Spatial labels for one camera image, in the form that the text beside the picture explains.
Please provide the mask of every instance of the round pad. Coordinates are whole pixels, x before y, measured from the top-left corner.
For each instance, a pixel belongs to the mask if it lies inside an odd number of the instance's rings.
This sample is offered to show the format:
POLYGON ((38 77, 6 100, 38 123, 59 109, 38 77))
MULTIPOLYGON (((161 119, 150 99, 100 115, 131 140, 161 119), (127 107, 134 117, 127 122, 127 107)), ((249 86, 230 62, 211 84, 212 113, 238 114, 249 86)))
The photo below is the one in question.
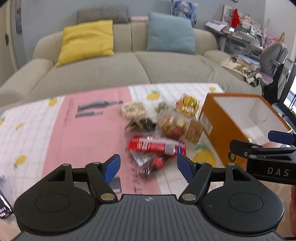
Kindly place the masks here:
POLYGON ((60 234, 83 225, 92 216, 95 203, 86 191, 53 182, 45 186, 43 191, 33 186, 16 200, 20 229, 41 235, 60 234))
POLYGON ((257 180, 238 181, 209 192, 202 209, 214 224, 237 234, 271 230, 284 214, 279 197, 257 180))

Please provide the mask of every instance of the screw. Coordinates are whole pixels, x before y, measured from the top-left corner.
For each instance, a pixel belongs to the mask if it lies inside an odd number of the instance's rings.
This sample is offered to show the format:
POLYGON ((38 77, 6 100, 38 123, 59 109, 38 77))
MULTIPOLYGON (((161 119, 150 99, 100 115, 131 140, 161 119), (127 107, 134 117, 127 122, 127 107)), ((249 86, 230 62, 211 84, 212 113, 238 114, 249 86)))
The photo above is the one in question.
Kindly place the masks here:
POLYGON ((115 196, 112 193, 103 193, 101 195, 101 199, 104 201, 112 201, 114 198, 115 198, 115 196))
POLYGON ((186 193, 186 194, 182 195, 182 199, 184 201, 191 202, 191 201, 194 201, 196 199, 196 196, 194 194, 192 194, 192 193, 186 193))

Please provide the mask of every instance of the cardboard box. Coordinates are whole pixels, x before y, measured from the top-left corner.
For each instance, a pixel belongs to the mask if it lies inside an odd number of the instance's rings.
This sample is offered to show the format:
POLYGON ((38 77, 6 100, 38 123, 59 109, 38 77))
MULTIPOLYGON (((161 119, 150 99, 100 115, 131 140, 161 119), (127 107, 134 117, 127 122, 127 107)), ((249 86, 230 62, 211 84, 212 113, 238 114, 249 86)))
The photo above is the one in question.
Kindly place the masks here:
POLYGON ((271 147, 269 131, 291 131, 263 97, 252 94, 209 93, 199 120, 224 165, 232 162, 244 167, 246 164, 246 159, 230 152, 232 140, 251 139, 252 143, 271 147))

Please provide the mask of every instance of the human hand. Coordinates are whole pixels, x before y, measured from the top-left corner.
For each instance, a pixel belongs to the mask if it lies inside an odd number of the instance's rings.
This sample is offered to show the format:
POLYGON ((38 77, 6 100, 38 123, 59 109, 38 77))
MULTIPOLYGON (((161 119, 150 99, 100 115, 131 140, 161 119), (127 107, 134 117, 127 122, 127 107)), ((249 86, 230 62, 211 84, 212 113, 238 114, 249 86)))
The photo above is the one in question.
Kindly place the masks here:
POLYGON ((289 207, 291 232, 296 236, 296 186, 291 187, 291 202, 289 207))

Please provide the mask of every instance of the beige sofa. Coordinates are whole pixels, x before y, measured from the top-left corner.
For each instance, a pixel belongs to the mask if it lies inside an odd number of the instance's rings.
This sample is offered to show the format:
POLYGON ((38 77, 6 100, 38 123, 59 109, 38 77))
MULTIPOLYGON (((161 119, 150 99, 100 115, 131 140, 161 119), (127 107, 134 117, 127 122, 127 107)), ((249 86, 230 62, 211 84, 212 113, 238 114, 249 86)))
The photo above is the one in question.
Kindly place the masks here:
POLYGON ((62 32, 41 39, 33 60, 0 88, 0 107, 98 88, 163 82, 215 82, 225 92, 261 94, 260 86, 254 88, 219 66, 227 54, 217 50, 210 32, 194 29, 196 55, 147 52, 147 33, 147 23, 114 25, 113 57, 61 67, 54 65, 61 51, 62 32))

